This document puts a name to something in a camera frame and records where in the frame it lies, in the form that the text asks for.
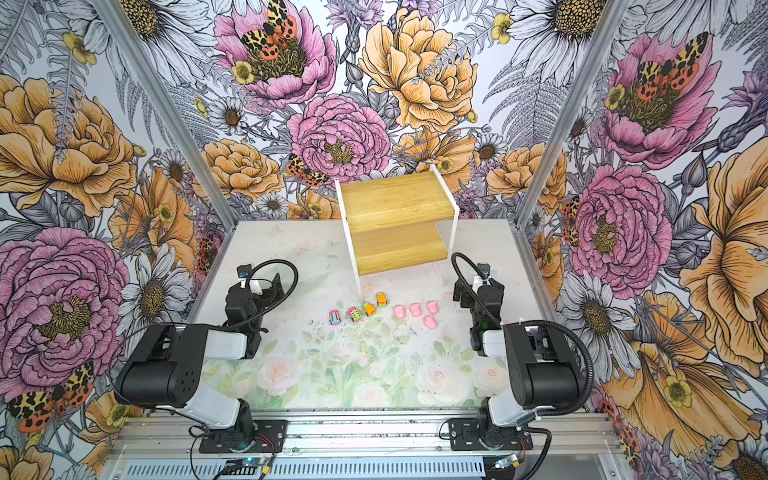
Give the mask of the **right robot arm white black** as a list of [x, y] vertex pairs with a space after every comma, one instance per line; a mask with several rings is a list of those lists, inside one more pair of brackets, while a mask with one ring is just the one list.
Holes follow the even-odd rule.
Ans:
[[472, 316], [472, 350], [504, 360], [508, 381], [501, 392], [483, 396], [475, 420], [449, 421], [455, 451], [529, 448], [528, 426], [580, 409], [594, 383], [592, 358], [575, 334], [546, 320], [498, 321], [503, 296], [503, 285], [493, 279], [478, 278], [474, 285], [459, 279], [454, 286], [453, 300]]

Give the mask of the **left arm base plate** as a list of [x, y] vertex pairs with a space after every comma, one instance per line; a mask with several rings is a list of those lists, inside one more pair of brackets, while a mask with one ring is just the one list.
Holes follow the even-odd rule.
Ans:
[[202, 454], [281, 453], [286, 439], [286, 420], [255, 420], [250, 427], [235, 425], [211, 430], [201, 440]]

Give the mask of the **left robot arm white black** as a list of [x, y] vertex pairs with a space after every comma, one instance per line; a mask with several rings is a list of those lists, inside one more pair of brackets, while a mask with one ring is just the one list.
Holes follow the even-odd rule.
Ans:
[[207, 360], [252, 359], [265, 333], [264, 312], [284, 297], [279, 274], [242, 279], [228, 291], [224, 324], [149, 327], [114, 380], [115, 397], [196, 421], [215, 447], [247, 450], [257, 438], [250, 407], [205, 383], [202, 369]]

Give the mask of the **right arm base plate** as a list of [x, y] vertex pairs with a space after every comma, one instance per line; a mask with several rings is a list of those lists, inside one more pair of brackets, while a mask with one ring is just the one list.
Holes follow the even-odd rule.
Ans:
[[450, 418], [441, 431], [453, 451], [522, 451], [533, 448], [532, 437], [515, 427], [498, 427], [477, 418]]

